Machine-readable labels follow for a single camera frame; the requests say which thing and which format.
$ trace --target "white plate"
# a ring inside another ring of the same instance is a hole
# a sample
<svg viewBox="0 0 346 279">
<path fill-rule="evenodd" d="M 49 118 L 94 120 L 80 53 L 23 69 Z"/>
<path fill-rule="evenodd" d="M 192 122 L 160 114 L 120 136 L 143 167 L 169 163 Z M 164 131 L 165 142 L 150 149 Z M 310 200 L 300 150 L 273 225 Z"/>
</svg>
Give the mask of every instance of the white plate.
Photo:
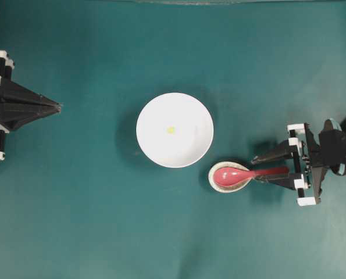
<svg viewBox="0 0 346 279">
<path fill-rule="evenodd" d="M 137 121 L 143 152 L 164 167 L 186 167 L 204 156 L 214 135 L 213 120 L 199 100 L 182 93 L 157 96 Z"/>
</svg>

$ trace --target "yellow spot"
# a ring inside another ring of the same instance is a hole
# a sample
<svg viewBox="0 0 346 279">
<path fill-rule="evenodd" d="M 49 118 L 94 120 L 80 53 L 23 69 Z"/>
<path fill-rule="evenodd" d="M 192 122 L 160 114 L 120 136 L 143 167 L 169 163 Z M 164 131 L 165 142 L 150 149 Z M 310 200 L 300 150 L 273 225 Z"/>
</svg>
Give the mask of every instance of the yellow spot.
<svg viewBox="0 0 346 279">
<path fill-rule="evenodd" d="M 171 126 L 167 128 L 167 133 L 168 134 L 175 134 L 175 127 Z"/>
</svg>

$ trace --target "spoon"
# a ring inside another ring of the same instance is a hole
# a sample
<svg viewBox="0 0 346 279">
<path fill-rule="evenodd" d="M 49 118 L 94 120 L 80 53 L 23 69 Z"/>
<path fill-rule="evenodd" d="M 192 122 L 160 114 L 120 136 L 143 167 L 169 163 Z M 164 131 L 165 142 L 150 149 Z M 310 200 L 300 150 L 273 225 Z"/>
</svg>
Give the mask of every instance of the spoon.
<svg viewBox="0 0 346 279">
<path fill-rule="evenodd" d="M 257 176 L 288 173 L 287 167 L 275 167 L 267 170 L 240 170 L 235 167 L 222 167 L 214 172 L 214 182 L 221 187 L 232 187 L 244 180 Z"/>
</svg>

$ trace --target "bowl rim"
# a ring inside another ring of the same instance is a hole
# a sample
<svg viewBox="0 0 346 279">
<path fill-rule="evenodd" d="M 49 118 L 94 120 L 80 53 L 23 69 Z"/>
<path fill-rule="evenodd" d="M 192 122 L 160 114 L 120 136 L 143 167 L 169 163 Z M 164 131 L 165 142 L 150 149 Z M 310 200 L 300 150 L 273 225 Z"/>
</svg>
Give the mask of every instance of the bowl rim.
<svg viewBox="0 0 346 279">
<path fill-rule="evenodd" d="M 145 109 L 146 106 L 148 106 L 149 103 L 151 103 L 152 101 L 154 101 L 155 99 L 157 98 L 162 98 L 163 96 L 166 96 L 166 95 L 176 95 L 176 94 L 180 94 L 180 95 L 184 95 L 184 96 L 189 96 L 190 98 L 193 98 L 195 99 L 197 102 L 199 102 L 202 107 L 207 111 L 207 113 L 209 114 L 210 116 L 210 120 L 211 120 L 211 138 L 210 138 L 210 141 L 209 141 L 209 144 L 208 146 L 205 148 L 205 150 L 201 153 L 201 155 L 193 160 L 192 162 L 190 163 L 187 163 L 187 164 L 180 164 L 180 165 L 170 165 L 170 164 L 162 164 L 162 163 L 158 163 L 156 161 L 154 161 L 152 158 L 150 158 L 146 152 L 143 150 L 143 147 L 141 146 L 140 142 L 139 142 L 139 138 L 138 138 L 138 124 L 139 124 L 139 119 L 140 119 L 140 116 L 141 116 L 141 113 L 143 112 L 143 110 Z M 200 159 L 202 159 L 202 157 L 205 156 L 205 154 L 208 152 L 209 148 L 211 147 L 212 145 L 212 142 L 213 142 L 213 139 L 214 139 L 214 122 L 213 122 L 213 117 L 212 115 L 210 114 L 210 111 L 208 110 L 208 108 L 199 100 L 197 99 L 196 97 L 193 97 L 189 94 L 185 94 L 185 93 L 180 93 L 180 92 L 168 92 L 168 93 L 164 93 L 164 94 L 161 94 L 161 95 L 158 95 L 156 97 L 154 97 L 153 99 L 151 99 L 148 103 L 146 103 L 142 110 L 140 111 L 139 115 L 138 115 L 138 118 L 137 118 L 137 125 L 135 127 L 135 133 L 137 135 L 137 142 L 138 142 L 138 145 L 140 147 L 140 149 L 143 151 L 143 153 L 147 156 L 148 159 L 150 159 L 151 161 L 153 161 L 154 163 L 158 164 L 159 166 L 162 166 L 162 167 L 168 167 L 168 168 L 171 168 L 171 169 L 180 169 L 182 167 L 188 167 L 188 166 L 191 166 L 192 164 L 196 163 L 197 161 L 199 161 Z"/>
</svg>

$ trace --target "plastic spoon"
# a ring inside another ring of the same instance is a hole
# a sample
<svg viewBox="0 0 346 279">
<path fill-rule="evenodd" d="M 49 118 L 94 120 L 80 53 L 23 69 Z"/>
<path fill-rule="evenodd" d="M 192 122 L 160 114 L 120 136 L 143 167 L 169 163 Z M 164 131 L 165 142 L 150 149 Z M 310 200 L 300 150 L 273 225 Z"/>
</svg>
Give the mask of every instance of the plastic spoon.
<svg viewBox="0 0 346 279">
<path fill-rule="evenodd" d="M 257 176 L 288 173 L 287 167 L 275 167 L 267 170 L 240 170 L 234 167 L 222 167 L 214 172 L 214 182 L 221 187 L 233 187 L 244 180 Z"/>
</svg>

